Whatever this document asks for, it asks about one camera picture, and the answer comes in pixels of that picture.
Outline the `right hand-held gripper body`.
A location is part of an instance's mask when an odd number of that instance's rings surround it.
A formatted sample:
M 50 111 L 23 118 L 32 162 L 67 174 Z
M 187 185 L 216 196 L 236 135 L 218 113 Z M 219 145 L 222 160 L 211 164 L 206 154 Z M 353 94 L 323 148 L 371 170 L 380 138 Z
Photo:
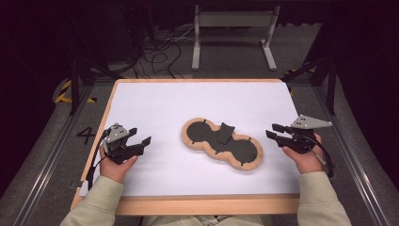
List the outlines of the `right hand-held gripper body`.
M 281 137 L 281 146 L 289 147 L 297 153 L 310 152 L 316 145 L 314 130 L 332 125 L 331 121 L 322 121 L 305 115 L 299 115 L 289 127 L 293 128 L 293 133 L 288 134 L 291 138 Z

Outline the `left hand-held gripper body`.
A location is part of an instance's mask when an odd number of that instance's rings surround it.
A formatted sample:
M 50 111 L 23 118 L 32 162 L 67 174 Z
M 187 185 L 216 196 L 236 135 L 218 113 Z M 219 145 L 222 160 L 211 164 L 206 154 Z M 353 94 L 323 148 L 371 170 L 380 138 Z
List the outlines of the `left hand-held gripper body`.
M 115 123 L 105 131 L 104 151 L 106 156 L 118 165 L 135 156 L 144 154 L 143 150 L 129 150 L 127 141 L 130 137 L 129 130 Z

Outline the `tan fluffy pad black backing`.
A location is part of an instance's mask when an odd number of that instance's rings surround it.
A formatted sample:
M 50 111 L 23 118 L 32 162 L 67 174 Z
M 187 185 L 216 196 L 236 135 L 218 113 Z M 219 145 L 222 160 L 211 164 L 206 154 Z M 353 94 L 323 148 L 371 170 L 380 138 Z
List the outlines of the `tan fluffy pad black backing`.
M 255 170 L 263 162 L 263 147 L 254 137 L 239 135 L 235 127 L 204 118 L 187 121 L 182 129 L 184 144 L 209 157 L 224 161 L 236 170 Z

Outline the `person's right hand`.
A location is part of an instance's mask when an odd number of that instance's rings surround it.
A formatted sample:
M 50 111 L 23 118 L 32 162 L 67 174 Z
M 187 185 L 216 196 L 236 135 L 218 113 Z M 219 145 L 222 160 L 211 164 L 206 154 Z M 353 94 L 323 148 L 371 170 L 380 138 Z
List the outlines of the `person's right hand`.
M 300 174 L 324 170 L 324 166 L 317 158 L 317 156 L 323 157 L 323 151 L 319 146 L 314 146 L 311 152 L 303 154 L 286 146 L 282 148 L 282 151 L 295 162 Z

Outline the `person's left hand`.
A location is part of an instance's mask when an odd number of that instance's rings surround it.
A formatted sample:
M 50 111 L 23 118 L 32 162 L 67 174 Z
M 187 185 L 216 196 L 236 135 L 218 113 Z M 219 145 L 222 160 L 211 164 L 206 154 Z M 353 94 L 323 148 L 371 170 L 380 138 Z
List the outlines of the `person's left hand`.
M 128 170 L 138 159 L 138 157 L 134 155 L 121 165 L 118 165 L 106 156 L 103 146 L 100 147 L 100 156 L 102 158 L 102 161 L 100 162 L 100 174 L 121 184 L 123 183 Z

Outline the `white table mat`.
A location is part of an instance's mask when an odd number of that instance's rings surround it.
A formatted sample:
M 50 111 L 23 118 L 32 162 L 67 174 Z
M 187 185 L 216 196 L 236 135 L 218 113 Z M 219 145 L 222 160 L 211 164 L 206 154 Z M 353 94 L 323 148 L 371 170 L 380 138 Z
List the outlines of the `white table mat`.
M 181 131 L 196 117 L 257 139 L 263 147 L 260 166 L 241 171 L 187 148 Z M 119 123 L 137 130 L 130 144 L 151 141 L 126 175 L 126 197 L 295 194 L 295 164 L 265 133 L 272 124 L 288 125 L 296 117 L 282 82 L 118 82 L 101 127 Z

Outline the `black metal stand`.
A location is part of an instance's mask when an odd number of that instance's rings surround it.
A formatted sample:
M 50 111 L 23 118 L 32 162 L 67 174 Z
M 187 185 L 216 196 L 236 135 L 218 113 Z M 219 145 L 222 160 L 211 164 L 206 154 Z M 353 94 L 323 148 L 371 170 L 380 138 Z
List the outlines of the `black metal stand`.
M 74 115 L 81 107 L 83 101 L 79 92 L 79 81 L 83 82 L 84 86 L 92 87 L 96 81 L 94 73 L 90 70 L 94 68 L 100 73 L 107 75 L 115 80 L 121 79 L 121 75 L 111 72 L 105 66 L 102 66 L 95 60 L 94 56 L 86 56 L 82 53 L 80 41 L 84 41 L 82 33 L 77 26 L 71 11 L 67 7 L 63 7 L 65 11 L 65 22 L 69 26 L 69 30 L 65 38 L 70 42 L 68 51 L 71 56 L 71 73 L 70 79 L 72 81 L 72 108 L 71 116 Z
M 323 57 L 312 62 L 305 63 L 302 67 L 294 71 L 288 71 L 281 81 L 288 82 L 303 73 L 314 70 L 309 83 L 313 87 L 319 87 L 327 80 L 327 109 L 331 115 L 335 114 L 334 100 L 335 100 L 335 86 L 337 80 L 336 65 L 332 57 Z

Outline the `person's lap beige clothing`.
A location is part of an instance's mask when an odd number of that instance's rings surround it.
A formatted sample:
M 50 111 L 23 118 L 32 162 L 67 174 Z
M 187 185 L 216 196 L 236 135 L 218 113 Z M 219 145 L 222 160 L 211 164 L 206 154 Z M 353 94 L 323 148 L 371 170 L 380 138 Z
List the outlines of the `person's lap beige clothing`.
M 153 216 L 142 226 L 274 226 L 269 216 Z

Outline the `aluminium floor rail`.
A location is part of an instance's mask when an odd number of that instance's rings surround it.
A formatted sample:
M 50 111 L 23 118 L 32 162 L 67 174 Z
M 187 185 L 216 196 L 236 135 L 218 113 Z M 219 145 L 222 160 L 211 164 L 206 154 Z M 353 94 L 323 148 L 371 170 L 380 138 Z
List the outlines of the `aluminium floor rail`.
M 349 144 L 343 135 L 342 127 L 340 126 L 337 118 L 333 116 L 328 109 L 326 95 L 321 88 L 314 88 L 313 93 L 318 99 L 320 105 L 323 107 L 328 120 L 332 122 L 332 129 L 342 149 L 342 157 L 346 163 L 346 166 L 349 168 L 349 171 L 358 188 L 360 196 L 365 202 L 365 205 L 371 215 L 371 218 L 373 219 L 375 226 L 392 226 L 391 221 L 389 220 L 387 214 L 383 210 L 376 196 L 375 190 L 370 183 L 369 177 L 364 171 L 356 154 L 349 147 Z
M 12 226 L 26 226 L 28 221 L 31 219 L 31 216 L 33 215 L 33 212 L 35 211 L 38 202 L 55 171 L 56 165 L 62 155 L 63 148 L 67 142 L 67 138 L 82 112 L 84 104 L 87 102 L 92 90 L 93 86 L 83 86 L 82 91 L 79 92 L 79 104 L 74 110 L 74 113 L 66 119 L 49 157 L 43 165 L 37 179 L 35 180 L 35 184 L 33 185 Z

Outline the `grey metal stand frame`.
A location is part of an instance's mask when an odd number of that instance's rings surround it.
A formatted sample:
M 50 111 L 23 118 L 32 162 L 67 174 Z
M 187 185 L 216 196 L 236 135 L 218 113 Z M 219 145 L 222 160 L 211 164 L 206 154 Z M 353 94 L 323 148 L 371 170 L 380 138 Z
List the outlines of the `grey metal stand frame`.
M 269 70 L 274 72 L 277 64 L 270 49 L 270 43 L 279 17 L 280 6 L 266 11 L 205 11 L 195 6 L 194 46 L 192 70 L 200 69 L 200 29 L 202 27 L 266 27 L 266 37 L 260 41 Z

